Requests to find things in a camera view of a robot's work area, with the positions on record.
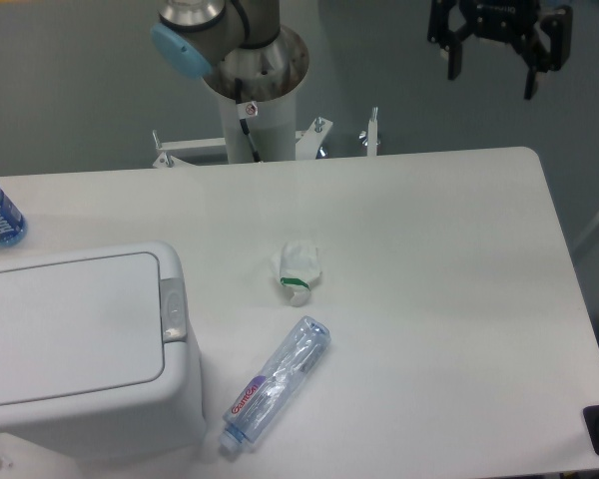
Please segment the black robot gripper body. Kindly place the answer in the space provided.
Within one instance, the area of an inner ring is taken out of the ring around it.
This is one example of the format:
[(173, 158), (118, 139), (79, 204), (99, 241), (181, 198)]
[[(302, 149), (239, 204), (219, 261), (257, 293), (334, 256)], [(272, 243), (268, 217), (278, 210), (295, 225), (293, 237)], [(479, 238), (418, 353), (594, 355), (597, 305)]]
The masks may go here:
[(470, 36), (512, 46), (540, 45), (535, 29), (539, 20), (539, 1), (458, 2), (465, 23), (455, 31), (455, 44)]

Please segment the silver robot arm blue cap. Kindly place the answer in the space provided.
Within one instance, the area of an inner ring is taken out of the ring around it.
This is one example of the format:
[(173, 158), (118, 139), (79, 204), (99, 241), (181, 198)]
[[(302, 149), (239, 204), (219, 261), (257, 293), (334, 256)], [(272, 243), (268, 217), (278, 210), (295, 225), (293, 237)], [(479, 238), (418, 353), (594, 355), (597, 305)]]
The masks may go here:
[[(538, 1), (433, 1), (426, 39), (447, 59), (447, 77), (462, 68), (469, 37), (512, 47), (528, 68), (524, 97), (537, 77), (570, 56), (574, 12)], [(266, 102), (295, 90), (308, 71), (303, 39), (281, 23), (277, 1), (165, 1), (150, 30), (160, 55), (181, 75), (204, 80), (234, 102)]]

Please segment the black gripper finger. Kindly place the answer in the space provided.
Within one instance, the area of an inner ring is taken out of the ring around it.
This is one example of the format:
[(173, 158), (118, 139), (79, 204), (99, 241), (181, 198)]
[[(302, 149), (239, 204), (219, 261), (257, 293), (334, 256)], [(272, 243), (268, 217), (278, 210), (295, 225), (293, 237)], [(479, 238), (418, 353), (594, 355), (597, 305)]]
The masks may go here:
[(470, 36), (470, 25), (464, 22), (457, 30), (449, 25), (451, 10), (457, 1), (432, 0), (428, 20), (427, 40), (437, 44), (442, 53), (447, 55), (447, 79), (455, 80), (461, 73), (463, 59), (463, 42)]
[(542, 9), (522, 5), (512, 26), (512, 46), (528, 68), (524, 99), (531, 100), (539, 74), (559, 71), (570, 56), (573, 8), (559, 5)]

